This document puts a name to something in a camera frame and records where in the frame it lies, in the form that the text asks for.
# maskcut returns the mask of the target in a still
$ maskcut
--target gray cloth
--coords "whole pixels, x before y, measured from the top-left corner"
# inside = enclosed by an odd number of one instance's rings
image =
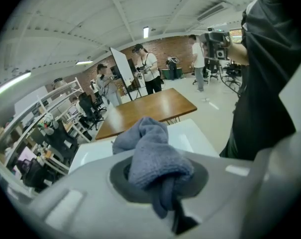
[[[168,144],[167,126],[150,117],[143,117],[119,135],[112,149],[113,154],[135,149],[128,181],[140,189],[168,174],[174,174],[176,189],[194,173],[190,161]]]
[[[203,91],[203,75],[202,75],[203,67],[195,67],[195,76],[198,83],[198,90]]]

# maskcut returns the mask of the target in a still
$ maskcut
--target black sleeve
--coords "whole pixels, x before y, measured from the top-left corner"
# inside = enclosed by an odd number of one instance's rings
[[[242,41],[241,44],[246,48],[246,39],[245,39],[245,28],[243,25],[246,24],[246,10],[242,13],[242,21],[241,21],[241,26],[242,26]]]

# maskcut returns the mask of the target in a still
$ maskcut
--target desk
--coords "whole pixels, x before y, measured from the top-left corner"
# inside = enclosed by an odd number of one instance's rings
[[[192,119],[167,126],[172,147],[188,152],[219,158],[218,153]],[[111,140],[81,144],[71,164],[69,173],[89,162],[112,156]]]
[[[95,139],[119,135],[144,116],[163,122],[196,110],[196,106],[175,89],[160,91],[110,110]]]

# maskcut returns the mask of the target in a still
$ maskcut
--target white table surface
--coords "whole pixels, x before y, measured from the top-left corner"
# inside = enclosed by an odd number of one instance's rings
[[[174,148],[219,157],[216,150],[192,119],[186,119],[169,125],[167,128],[169,144]],[[111,142],[114,142],[115,139],[116,136],[92,143],[81,144],[74,157],[69,173],[86,163],[112,156]]]

